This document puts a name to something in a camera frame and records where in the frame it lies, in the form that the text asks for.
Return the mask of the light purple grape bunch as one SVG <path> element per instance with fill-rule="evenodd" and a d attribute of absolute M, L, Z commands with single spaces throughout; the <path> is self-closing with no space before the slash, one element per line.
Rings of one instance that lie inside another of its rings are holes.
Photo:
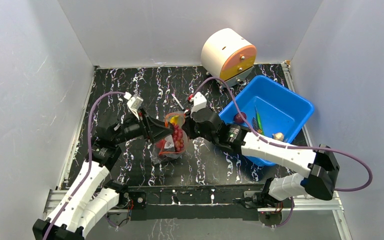
<path fill-rule="evenodd" d="M 178 124 L 174 124 L 174 132 L 172 139 L 174 142 L 174 148 L 176 152 L 181 152 L 185 148 L 184 131 Z"/>

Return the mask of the yellow banana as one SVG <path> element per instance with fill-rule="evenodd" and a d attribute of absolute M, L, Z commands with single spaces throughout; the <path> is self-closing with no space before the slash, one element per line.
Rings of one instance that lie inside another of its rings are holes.
<path fill-rule="evenodd" d="M 181 125 L 184 122 L 184 117 L 182 115 L 172 115 L 169 119 L 169 122 L 173 125 Z"/>

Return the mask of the clear zip top bag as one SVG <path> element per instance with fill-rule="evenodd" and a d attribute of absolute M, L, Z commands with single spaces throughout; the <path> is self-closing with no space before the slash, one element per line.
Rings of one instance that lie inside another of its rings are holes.
<path fill-rule="evenodd" d="M 177 112 L 169 113 L 169 114 L 167 114 L 165 116 L 164 122 L 166 124 L 172 125 L 172 129 L 174 130 L 174 125 L 169 122 L 170 117 L 173 116 L 173 115 L 181 115 L 181 116 L 183 116 L 183 124 L 184 124 L 185 113 L 181 112 L 181 111 L 177 111 Z M 152 145 L 153 149 L 152 149 L 152 154 L 151 154 L 151 162 L 152 162 L 153 165 L 157 165 L 157 164 L 161 164 L 163 162 L 169 162 L 169 161 L 178 159 L 186 151 L 187 146 L 188 146 L 189 141 L 190 141 L 190 139 L 188 139 L 187 136 L 184 135 L 184 140 L 185 140 L 184 149 L 182 151 L 180 151 L 180 152 L 176 152 L 172 135 L 169 135 L 169 136 L 165 137 L 164 140 L 166 140 L 166 143 L 165 143 L 165 153 L 162 156 L 157 156 L 156 148 L 155 148 L 155 144 L 156 143 Z"/>

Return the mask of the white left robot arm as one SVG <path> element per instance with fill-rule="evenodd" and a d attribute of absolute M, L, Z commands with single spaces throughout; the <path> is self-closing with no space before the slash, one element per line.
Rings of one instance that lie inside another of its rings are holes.
<path fill-rule="evenodd" d="M 99 187 L 122 153 L 119 145 L 138 137 L 154 144 L 176 129 L 172 123 L 148 116 L 143 109 L 138 116 L 130 113 L 123 122 L 98 126 L 89 158 L 72 186 L 45 220 L 34 223 L 35 239 L 84 240 L 109 210 L 130 207 L 134 201 L 126 184 L 110 180 Z"/>

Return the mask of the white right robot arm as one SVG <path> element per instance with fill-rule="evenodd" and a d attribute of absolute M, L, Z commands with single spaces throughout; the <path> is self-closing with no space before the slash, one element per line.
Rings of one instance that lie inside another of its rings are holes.
<path fill-rule="evenodd" d="M 324 201 L 333 198 L 340 167 L 328 147 L 307 149 L 285 144 L 249 127 L 226 124 L 208 107 L 186 111 L 182 129 L 190 139 L 203 138 L 223 152 L 268 160 L 294 171 L 266 181 L 261 199 L 268 207 L 304 194 Z"/>

